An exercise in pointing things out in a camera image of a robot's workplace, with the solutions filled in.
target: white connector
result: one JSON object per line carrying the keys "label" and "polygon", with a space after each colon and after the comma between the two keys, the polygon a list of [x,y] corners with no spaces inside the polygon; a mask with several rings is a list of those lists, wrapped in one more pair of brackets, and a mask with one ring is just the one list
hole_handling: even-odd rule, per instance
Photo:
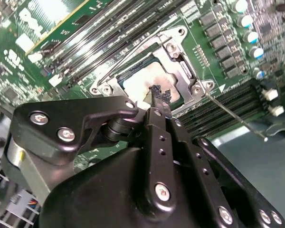
{"label": "white connector", "polygon": [[268,101],[272,101],[279,96],[279,93],[277,92],[276,89],[270,89],[270,90],[263,89],[262,94],[264,98]]}
{"label": "white connector", "polygon": [[283,106],[277,106],[277,107],[268,107],[269,112],[273,115],[273,116],[279,116],[280,114],[284,113],[284,107]]}

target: hole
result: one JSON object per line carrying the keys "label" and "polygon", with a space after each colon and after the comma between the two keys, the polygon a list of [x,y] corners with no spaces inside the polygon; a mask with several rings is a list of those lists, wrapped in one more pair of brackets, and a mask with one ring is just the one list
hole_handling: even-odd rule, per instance
{"label": "hole", "polygon": [[181,36],[184,35],[184,34],[185,34],[185,30],[180,29],[180,30],[179,30],[179,34],[180,34]]}
{"label": "hole", "polygon": [[208,82],[208,83],[207,83],[207,87],[208,87],[208,88],[212,88],[212,87],[213,87],[213,83],[212,83],[212,82]]}
{"label": "hole", "polygon": [[166,141],[166,138],[161,135],[160,140],[164,142],[164,141]]}
{"label": "hole", "polygon": [[160,155],[166,155],[166,152],[163,149],[160,149],[159,153]]}
{"label": "hole", "polygon": [[176,120],[175,123],[176,123],[176,125],[178,125],[179,127],[181,127],[180,121]]}
{"label": "hole", "polygon": [[96,93],[97,93],[97,91],[98,91],[98,89],[97,89],[97,88],[92,88],[92,93],[96,94]]}
{"label": "hole", "polygon": [[141,136],[141,134],[142,134],[141,132],[135,132],[134,137],[137,138],[137,137]]}
{"label": "hole", "polygon": [[162,116],[161,112],[156,109],[154,110],[154,113],[157,114],[158,116]]}
{"label": "hole", "polygon": [[128,106],[129,108],[135,108],[135,105],[132,104],[130,101],[126,101],[125,105]]}
{"label": "hole", "polygon": [[209,172],[207,169],[203,169],[204,174],[209,175]]}

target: black plastic arm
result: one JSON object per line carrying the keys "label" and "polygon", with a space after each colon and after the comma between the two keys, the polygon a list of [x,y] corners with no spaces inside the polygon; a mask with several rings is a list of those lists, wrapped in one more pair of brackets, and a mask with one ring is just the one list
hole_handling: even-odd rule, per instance
{"label": "black plastic arm", "polygon": [[[34,113],[45,114],[48,123],[34,124],[30,120]],[[18,146],[51,164],[64,165],[78,153],[114,143],[97,136],[102,125],[112,119],[133,118],[137,113],[138,108],[124,96],[29,103],[15,110],[10,133]],[[71,129],[75,139],[61,140],[57,132],[62,128]]]}

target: screw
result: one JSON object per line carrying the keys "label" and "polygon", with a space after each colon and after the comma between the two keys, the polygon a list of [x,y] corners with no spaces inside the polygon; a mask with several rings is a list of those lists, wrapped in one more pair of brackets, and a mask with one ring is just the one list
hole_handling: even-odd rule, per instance
{"label": "screw", "polygon": [[218,209],[219,215],[222,217],[224,222],[231,225],[233,222],[232,216],[230,215],[229,211],[227,211],[224,207],[219,207]]}
{"label": "screw", "polygon": [[45,125],[48,123],[48,117],[43,113],[34,113],[30,116],[31,122],[37,125]]}
{"label": "screw", "polygon": [[133,103],[130,102],[130,101],[126,101],[126,102],[125,102],[125,105],[126,105],[127,107],[129,107],[129,108],[135,108],[135,105],[133,105]]}
{"label": "screw", "polygon": [[277,222],[277,224],[280,224],[280,225],[282,224],[281,218],[274,211],[271,212],[271,215],[274,218],[274,220]]}
{"label": "screw", "polygon": [[58,137],[62,141],[71,142],[75,139],[75,134],[71,129],[65,127],[65,128],[61,128],[58,131]]}
{"label": "screw", "polygon": [[179,127],[181,127],[181,123],[179,120],[175,120],[176,125],[178,125]]}
{"label": "screw", "polygon": [[198,88],[198,87],[193,88],[193,92],[194,92],[194,94],[199,94],[200,88]]}
{"label": "screw", "polygon": [[176,51],[176,46],[172,43],[168,43],[166,49],[168,52],[173,53]]}
{"label": "screw", "polygon": [[110,95],[112,93],[112,88],[109,85],[105,85],[102,88],[104,95]]}
{"label": "screw", "polygon": [[170,192],[166,186],[162,184],[155,185],[155,192],[161,201],[168,201],[170,199]]}
{"label": "screw", "polygon": [[267,224],[271,223],[270,217],[263,210],[260,210],[259,213],[260,213],[260,215],[261,215],[261,217],[265,223],[267,223]]}
{"label": "screw", "polygon": [[204,140],[204,139],[201,139],[201,142],[202,142],[205,146],[208,146],[208,145],[209,145],[208,142],[207,142],[206,140]]}

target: motherboard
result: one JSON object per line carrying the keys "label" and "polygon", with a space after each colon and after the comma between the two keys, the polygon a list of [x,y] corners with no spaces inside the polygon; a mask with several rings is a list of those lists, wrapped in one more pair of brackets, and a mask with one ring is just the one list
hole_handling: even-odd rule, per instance
{"label": "motherboard", "polygon": [[192,138],[237,124],[204,90],[248,122],[280,115],[285,1],[0,0],[0,104],[125,95],[148,108],[152,85]]}

